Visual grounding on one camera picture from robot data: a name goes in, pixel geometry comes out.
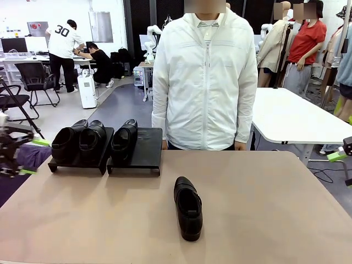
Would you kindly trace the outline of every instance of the red shirt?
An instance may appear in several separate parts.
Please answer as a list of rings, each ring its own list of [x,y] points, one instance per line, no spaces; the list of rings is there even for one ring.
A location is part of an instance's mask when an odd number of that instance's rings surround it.
[[[326,25],[322,21],[318,20],[312,27],[308,27],[308,25],[309,23],[305,23],[296,35],[290,49],[289,62],[298,62],[304,54],[325,40]],[[313,64],[316,56],[317,53],[314,53],[306,58],[305,64]]]

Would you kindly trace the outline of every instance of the beige coat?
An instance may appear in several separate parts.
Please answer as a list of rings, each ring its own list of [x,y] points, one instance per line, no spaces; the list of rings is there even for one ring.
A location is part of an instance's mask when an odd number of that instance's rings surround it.
[[[285,17],[283,20],[277,21],[273,25],[273,29],[266,36],[257,56],[257,63],[259,68],[269,68],[274,73],[278,71],[280,55],[286,37],[286,29],[288,27],[288,25],[285,24],[286,21],[288,21],[288,17]],[[292,30],[289,35],[288,43],[291,42],[291,38]],[[286,55],[284,57],[284,62],[286,61],[288,51],[289,45],[287,45],[286,47]]]
[[[338,29],[331,37],[325,49],[325,52],[327,52],[328,54],[326,55],[325,63],[323,62],[324,67],[331,68],[331,64],[333,63],[334,57],[335,57],[336,45],[339,45],[341,33],[342,33],[342,27]]]

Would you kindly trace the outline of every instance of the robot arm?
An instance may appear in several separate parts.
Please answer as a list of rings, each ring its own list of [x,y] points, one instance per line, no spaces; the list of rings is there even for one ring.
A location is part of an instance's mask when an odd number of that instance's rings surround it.
[[[156,39],[153,36],[153,33],[161,35],[162,31],[161,29],[157,26],[149,26],[147,29],[147,34],[148,38],[150,41],[147,41],[144,43],[145,47],[147,48],[147,53],[146,53],[146,63],[150,64],[151,62],[154,61],[154,54],[153,54],[153,49],[156,47]]]

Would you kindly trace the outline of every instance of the jacket sleeve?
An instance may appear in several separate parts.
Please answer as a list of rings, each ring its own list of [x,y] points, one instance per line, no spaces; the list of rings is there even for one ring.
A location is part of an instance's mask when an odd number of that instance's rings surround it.
[[[282,30],[278,30],[278,26],[274,27],[266,36],[262,47],[257,56],[258,64],[268,55],[268,53],[278,44],[282,42]]]
[[[152,127],[162,128],[163,140],[165,140],[165,123],[169,94],[169,66],[166,60],[163,36],[162,34],[154,61]]]
[[[254,36],[252,35],[251,38],[252,40],[247,55],[247,61],[238,79],[239,94],[237,105],[237,133],[235,141],[242,143],[247,143],[249,139],[253,116],[253,104],[258,85]]]

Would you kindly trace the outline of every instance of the zipper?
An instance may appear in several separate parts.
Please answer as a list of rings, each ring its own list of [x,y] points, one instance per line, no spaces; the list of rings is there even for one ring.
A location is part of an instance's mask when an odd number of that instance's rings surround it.
[[[209,87],[209,68],[210,68],[210,54],[209,46],[206,45],[205,63],[204,63],[204,110],[203,110],[203,149],[206,150],[207,140],[207,122],[208,122],[208,87]]]

